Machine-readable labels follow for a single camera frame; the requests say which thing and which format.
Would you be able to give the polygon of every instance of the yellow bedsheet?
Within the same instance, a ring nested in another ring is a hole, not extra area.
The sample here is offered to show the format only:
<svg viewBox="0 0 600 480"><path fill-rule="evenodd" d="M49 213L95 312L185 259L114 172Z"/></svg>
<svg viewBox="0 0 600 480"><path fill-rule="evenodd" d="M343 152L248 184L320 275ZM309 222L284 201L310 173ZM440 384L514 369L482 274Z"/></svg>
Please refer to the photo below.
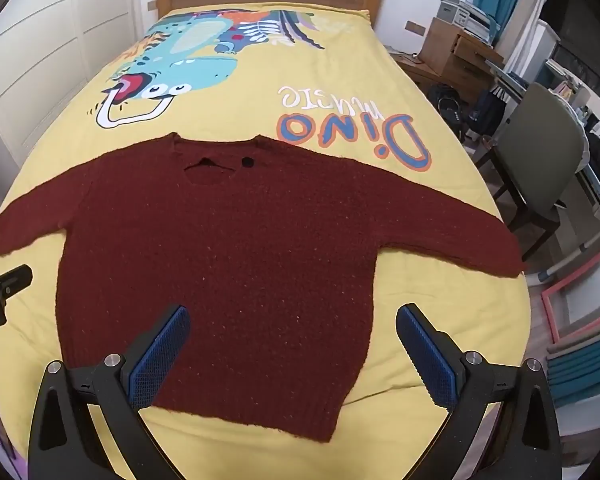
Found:
<svg viewBox="0 0 600 480"><path fill-rule="evenodd" d="M218 10L227 7L172 12L106 66L37 143L2 207L78 163L176 131L189 139L262 134L292 141L498 214L462 146L376 39L365 12L293 4ZM321 222L328 226L329 219ZM61 357L54 298L63 243L63 234L53 234L0 258L0 273L23 263L34 273L32 285L10 300L0 328L0 414L23 456L45 365ZM395 334L396 310L409 302L461 349L490 362L521 361L530 322L522 276L495 278L383 251L368 357L330 443L159 408L142 410L142 417L187 478L402 478L446 414L431 402ZM132 478L92 411L116 471Z"/></svg>

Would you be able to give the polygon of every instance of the knit fabric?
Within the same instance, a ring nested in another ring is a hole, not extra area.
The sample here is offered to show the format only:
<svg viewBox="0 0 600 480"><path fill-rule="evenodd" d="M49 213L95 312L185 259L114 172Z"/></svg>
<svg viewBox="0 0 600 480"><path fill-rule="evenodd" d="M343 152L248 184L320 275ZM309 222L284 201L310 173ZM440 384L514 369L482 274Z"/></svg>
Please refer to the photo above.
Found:
<svg viewBox="0 0 600 480"><path fill-rule="evenodd" d="M378 249L497 276L523 268L496 217L262 136L169 134L71 168L0 215L0 254L58 230L56 318L69 367L124 351L179 303L191 335L156 406L320 442L366 358Z"/></svg>

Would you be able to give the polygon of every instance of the dinosaur eye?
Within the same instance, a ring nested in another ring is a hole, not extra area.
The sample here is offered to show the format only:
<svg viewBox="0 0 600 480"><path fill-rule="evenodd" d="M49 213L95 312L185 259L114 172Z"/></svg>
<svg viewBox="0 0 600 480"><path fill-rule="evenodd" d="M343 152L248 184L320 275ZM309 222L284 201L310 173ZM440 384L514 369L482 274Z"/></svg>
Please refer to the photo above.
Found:
<svg viewBox="0 0 600 480"><path fill-rule="evenodd" d="M169 88L169 94L179 95L179 94L184 94L184 93L188 92L189 90L191 90L191 85L184 83L182 85L176 85L176 86L172 86L171 88Z"/></svg>
<svg viewBox="0 0 600 480"><path fill-rule="evenodd" d="M160 97L168 89L169 89L169 87L167 85L165 85L164 83L161 83L159 85L151 85L148 88L144 89L144 91L142 92L140 97L142 99L151 99L152 97Z"/></svg>

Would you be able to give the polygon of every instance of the cartoon dinosaur print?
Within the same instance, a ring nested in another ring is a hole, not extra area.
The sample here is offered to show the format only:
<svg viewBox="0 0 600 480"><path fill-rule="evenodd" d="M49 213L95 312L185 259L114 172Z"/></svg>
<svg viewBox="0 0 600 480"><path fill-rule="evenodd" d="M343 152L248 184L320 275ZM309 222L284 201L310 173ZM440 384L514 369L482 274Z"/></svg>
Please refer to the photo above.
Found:
<svg viewBox="0 0 600 480"><path fill-rule="evenodd" d="M235 54L250 44L267 43L269 38L293 44L300 39L322 49L298 23L315 30L308 14L300 17L289 10L219 9L167 16L149 29L141 40L143 49L135 46L121 56L136 54L111 76L114 85L104 91L107 96L96 121L103 128L115 128L155 119L176 96L227 79L237 66ZM192 56L213 44L215 55ZM131 98L152 99L157 105L149 113L112 120L110 109Z"/></svg>

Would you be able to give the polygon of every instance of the blue gripper pad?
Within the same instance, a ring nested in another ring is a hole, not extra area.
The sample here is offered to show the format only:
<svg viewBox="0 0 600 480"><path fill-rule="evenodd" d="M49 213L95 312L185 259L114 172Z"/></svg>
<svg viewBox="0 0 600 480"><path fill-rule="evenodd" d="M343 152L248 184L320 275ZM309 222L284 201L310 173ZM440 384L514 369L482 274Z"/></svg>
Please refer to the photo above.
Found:
<svg viewBox="0 0 600 480"><path fill-rule="evenodd" d="M460 349L446 333L435 330L414 304L398 309L395 328L433 402L451 411L464 385Z"/></svg>
<svg viewBox="0 0 600 480"><path fill-rule="evenodd" d="M133 409L140 410L152 404L189 336L190 326L186 308L170 307L150 332L139 336L129 347L125 353L126 370L123 367L121 379Z"/></svg>

